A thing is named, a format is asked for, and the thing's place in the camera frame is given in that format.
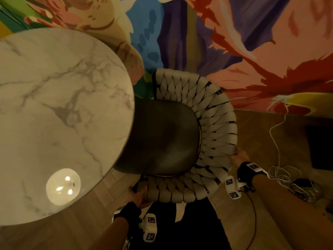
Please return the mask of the person's right hand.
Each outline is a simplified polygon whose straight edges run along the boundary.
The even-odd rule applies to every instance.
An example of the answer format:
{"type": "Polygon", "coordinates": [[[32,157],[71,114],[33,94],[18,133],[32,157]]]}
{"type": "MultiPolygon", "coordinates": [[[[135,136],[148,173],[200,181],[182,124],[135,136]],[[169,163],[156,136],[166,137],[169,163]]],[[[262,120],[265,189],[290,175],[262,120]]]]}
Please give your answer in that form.
{"type": "Polygon", "coordinates": [[[250,158],[245,150],[240,147],[236,147],[235,153],[230,155],[229,158],[231,159],[232,164],[239,168],[240,165],[244,162],[249,163],[250,158]]]}

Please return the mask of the person's left hand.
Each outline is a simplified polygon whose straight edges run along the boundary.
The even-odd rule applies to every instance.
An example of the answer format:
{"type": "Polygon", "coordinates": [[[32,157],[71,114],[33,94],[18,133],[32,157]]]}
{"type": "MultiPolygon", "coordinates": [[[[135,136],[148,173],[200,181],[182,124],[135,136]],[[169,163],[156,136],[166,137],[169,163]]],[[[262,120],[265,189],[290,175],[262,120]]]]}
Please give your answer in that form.
{"type": "Polygon", "coordinates": [[[128,197],[127,202],[133,202],[139,209],[144,209],[146,207],[151,206],[152,202],[148,202],[144,196],[139,196],[138,194],[134,194],[133,187],[129,186],[128,188],[128,197]]]}

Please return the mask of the woven grey chair dark seat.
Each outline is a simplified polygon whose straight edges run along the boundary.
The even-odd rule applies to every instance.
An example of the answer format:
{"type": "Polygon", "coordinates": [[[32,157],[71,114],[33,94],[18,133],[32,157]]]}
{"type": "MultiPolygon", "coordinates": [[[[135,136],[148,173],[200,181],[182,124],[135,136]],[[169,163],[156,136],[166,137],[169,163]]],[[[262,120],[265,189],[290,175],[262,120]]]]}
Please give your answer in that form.
{"type": "Polygon", "coordinates": [[[127,144],[114,168],[140,175],[148,202],[191,203],[214,194],[232,168],[236,115],[227,94],[206,77],[157,69],[153,99],[135,98],[127,144]]]}

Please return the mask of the person's right forearm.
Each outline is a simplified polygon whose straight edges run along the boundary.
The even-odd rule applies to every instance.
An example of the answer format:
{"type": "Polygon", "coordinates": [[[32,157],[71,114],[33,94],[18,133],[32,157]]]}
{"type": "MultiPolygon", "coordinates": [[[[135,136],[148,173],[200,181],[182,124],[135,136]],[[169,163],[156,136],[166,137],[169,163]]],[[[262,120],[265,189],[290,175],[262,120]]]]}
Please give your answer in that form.
{"type": "Polygon", "coordinates": [[[252,185],[294,250],[333,250],[333,223],[318,209],[264,175],[252,185]]]}

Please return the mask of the person's left forearm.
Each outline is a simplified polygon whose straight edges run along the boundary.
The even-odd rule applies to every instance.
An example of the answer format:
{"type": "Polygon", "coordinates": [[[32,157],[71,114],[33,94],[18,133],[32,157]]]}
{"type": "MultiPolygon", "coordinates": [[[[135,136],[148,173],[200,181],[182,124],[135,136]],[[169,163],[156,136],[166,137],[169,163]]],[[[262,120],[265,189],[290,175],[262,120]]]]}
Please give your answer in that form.
{"type": "Polygon", "coordinates": [[[116,218],[88,250],[123,250],[128,230],[127,220],[123,217],[116,218]]]}

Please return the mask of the person's black trousers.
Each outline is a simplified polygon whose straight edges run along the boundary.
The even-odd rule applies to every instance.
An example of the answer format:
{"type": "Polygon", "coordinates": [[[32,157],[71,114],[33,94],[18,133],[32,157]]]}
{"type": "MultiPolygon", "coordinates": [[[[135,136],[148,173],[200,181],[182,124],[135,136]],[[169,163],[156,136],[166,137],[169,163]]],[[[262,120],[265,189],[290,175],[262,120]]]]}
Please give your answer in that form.
{"type": "Polygon", "coordinates": [[[232,250],[208,198],[187,203],[178,222],[176,211],[175,203],[153,202],[147,213],[156,215],[156,239],[152,243],[144,242],[137,232],[129,250],[232,250]]]}

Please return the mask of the black power adapter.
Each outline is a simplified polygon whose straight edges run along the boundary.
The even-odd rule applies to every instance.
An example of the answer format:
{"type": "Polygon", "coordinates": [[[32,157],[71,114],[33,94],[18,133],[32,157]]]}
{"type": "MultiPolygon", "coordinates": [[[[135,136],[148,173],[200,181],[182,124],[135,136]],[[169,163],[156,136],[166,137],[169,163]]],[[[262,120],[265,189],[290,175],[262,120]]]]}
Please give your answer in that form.
{"type": "Polygon", "coordinates": [[[293,180],[289,190],[296,197],[307,203],[314,203],[317,201],[318,191],[315,189],[314,183],[310,179],[298,178],[293,180]]]}

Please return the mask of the black flat floor mat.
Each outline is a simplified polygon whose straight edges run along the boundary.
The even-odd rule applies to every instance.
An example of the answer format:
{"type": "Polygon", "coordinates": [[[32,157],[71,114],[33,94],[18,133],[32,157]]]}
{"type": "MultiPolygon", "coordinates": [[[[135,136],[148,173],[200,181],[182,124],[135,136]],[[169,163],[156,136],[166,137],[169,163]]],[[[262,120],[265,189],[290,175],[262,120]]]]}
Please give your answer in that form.
{"type": "Polygon", "coordinates": [[[312,167],[333,171],[333,127],[306,126],[305,131],[312,167]]]}

